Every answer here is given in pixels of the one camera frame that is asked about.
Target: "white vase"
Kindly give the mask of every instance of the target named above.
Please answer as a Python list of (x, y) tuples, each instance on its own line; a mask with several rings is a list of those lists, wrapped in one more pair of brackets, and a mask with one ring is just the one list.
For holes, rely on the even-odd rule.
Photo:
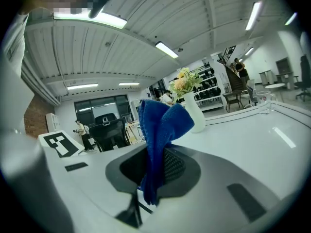
[(185, 108), (194, 121), (194, 127), (190, 130), (192, 133), (199, 133), (205, 128), (205, 117), (199, 106), (194, 100), (193, 91), (183, 95), (186, 105)]

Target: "round table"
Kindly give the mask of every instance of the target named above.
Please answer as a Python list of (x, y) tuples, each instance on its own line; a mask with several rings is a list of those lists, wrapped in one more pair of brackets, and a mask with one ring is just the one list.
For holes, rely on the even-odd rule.
[[(276, 89), (276, 88), (283, 87), (284, 85), (285, 85), (284, 83), (275, 83), (275, 84), (267, 85), (265, 88), (270, 90), (270, 89)], [(282, 99), (282, 102), (284, 102), (283, 96), (282, 96), (282, 93), (280, 90), (279, 90), (279, 93), (280, 93), (280, 97)]]

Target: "white cabinet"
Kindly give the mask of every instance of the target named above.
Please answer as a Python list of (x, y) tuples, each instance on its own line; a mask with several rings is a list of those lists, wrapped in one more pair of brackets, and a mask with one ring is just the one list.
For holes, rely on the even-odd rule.
[(58, 116), (54, 115), (53, 113), (49, 113), (45, 115), (45, 118), (47, 121), (49, 133), (61, 130)]

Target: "brick wall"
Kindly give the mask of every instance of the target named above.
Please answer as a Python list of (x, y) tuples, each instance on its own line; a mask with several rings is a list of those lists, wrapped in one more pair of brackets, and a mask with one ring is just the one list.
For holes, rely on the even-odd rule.
[(55, 114), (55, 111), (51, 104), (46, 102), (36, 92), (34, 94), (35, 96), (25, 112), (24, 123), (26, 134), (38, 138), (38, 135), (48, 133), (45, 115), (48, 113)]

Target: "staircase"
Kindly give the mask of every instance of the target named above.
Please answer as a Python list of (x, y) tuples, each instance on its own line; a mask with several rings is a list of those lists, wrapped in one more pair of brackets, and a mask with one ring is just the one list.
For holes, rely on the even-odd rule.
[[(223, 54), (223, 60), (225, 62), (225, 64), (227, 63), (227, 61), (230, 59), (230, 56), (232, 55), (234, 49), (236, 46), (233, 47), (229, 47), (227, 49), (225, 49), (225, 52)], [(240, 79), (240, 77), (230, 68), (225, 67), (228, 78), (229, 78), (229, 82), (231, 85), (231, 89), (232, 91), (236, 91), (236, 90), (241, 90), (243, 91), (243, 83), (242, 80)]]

